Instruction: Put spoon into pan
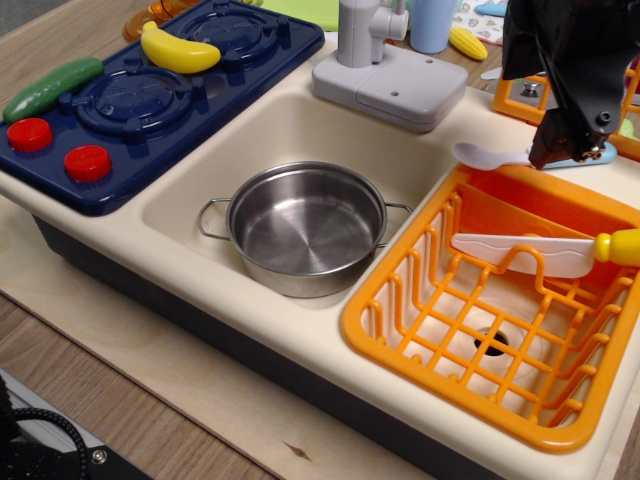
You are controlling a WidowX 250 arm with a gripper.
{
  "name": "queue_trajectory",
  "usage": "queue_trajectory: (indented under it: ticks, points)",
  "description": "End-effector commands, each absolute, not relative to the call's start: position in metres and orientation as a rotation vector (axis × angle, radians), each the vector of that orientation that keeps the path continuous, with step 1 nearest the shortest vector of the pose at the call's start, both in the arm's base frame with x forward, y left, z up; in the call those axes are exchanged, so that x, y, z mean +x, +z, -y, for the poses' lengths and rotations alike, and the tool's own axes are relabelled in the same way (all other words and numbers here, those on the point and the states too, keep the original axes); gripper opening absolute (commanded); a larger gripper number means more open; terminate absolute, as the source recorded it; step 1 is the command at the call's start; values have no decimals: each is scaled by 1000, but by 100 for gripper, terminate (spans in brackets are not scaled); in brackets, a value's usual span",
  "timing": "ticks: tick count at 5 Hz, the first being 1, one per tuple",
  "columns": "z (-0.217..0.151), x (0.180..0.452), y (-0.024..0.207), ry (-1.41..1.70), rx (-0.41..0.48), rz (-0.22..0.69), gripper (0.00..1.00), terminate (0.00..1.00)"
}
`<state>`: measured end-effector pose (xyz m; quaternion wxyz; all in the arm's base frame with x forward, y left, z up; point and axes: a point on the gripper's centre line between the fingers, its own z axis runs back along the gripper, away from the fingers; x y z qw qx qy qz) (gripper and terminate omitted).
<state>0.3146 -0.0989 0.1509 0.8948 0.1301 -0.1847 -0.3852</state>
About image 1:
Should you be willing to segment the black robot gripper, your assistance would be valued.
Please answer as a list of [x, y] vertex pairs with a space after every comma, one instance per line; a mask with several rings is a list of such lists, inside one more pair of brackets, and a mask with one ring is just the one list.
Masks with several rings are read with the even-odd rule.
[[544, 72], [557, 106], [535, 133], [536, 169], [599, 160], [618, 128], [625, 72], [639, 56], [637, 1], [511, 1], [503, 31], [502, 78]]

